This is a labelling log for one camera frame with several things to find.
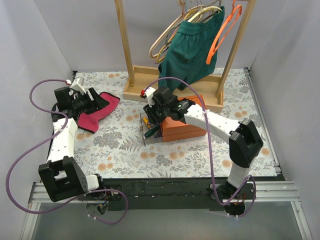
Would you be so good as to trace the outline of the orange handled screwdriver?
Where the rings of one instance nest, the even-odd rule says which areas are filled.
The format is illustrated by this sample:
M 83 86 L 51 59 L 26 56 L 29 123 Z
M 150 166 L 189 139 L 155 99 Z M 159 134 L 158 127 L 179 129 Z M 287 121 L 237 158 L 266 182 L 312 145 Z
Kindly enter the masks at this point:
M 145 124 L 147 127 L 149 127 L 149 120 L 148 120 L 146 117 L 144 117 L 142 120 L 143 120 L 144 124 Z

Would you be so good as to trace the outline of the clear acrylic drawer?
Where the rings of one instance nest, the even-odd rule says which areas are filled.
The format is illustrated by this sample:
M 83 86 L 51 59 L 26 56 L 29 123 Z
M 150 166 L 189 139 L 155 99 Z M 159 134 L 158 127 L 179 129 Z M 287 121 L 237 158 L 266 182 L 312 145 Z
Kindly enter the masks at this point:
M 163 133 L 159 124 L 149 123 L 146 113 L 139 114 L 140 117 L 140 132 L 144 145 L 152 145 L 163 141 Z

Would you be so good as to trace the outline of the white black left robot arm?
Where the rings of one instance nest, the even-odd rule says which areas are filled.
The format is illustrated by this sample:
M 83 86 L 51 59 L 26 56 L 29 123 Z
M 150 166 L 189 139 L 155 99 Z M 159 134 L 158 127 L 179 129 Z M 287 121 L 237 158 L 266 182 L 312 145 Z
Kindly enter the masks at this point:
M 116 109 L 120 99 L 108 92 L 97 93 L 92 87 L 85 93 L 61 87 L 54 95 L 53 110 L 58 111 L 51 115 L 55 137 L 46 163 L 38 167 L 43 185 L 53 202 L 88 192 L 101 200 L 107 193 L 103 178 L 98 173 L 85 175 L 74 158 L 76 131 L 97 132 L 99 121 Z

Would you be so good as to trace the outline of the orange drawer box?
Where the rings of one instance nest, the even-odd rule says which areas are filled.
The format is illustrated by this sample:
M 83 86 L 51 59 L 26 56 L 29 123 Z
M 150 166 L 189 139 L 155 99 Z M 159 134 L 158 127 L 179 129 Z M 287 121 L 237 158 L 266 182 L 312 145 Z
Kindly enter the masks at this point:
M 163 142 L 203 137 L 207 134 L 207 131 L 200 127 L 172 120 L 171 117 L 161 123 L 161 132 Z

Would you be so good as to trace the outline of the large green handled screwdriver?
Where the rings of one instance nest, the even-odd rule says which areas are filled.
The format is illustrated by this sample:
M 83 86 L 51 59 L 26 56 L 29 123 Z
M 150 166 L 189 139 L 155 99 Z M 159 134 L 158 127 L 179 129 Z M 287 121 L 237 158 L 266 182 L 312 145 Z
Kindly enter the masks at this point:
M 144 135 L 144 139 L 150 138 L 156 131 L 160 129 L 160 125 L 154 125 L 151 129 L 149 129 Z

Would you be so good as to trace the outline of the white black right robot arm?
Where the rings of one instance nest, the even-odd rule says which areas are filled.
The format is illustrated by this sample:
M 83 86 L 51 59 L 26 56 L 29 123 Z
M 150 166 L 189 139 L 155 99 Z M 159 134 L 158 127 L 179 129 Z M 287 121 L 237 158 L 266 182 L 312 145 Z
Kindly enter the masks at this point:
M 166 87 L 143 89 L 140 96 L 147 99 L 147 105 L 143 109 L 152 124 L 161 124 L 166 118 L 171 118 L 208 130 L 228 143 L 232 167 L 225 186 L 219 187 L 219 191 L 232 199 L 243 195 L 251 163 L 264 145 L 252 120 L 245 118 L 237 121 L 203 110 L 201 105 L 192 100 L 179 100 Z

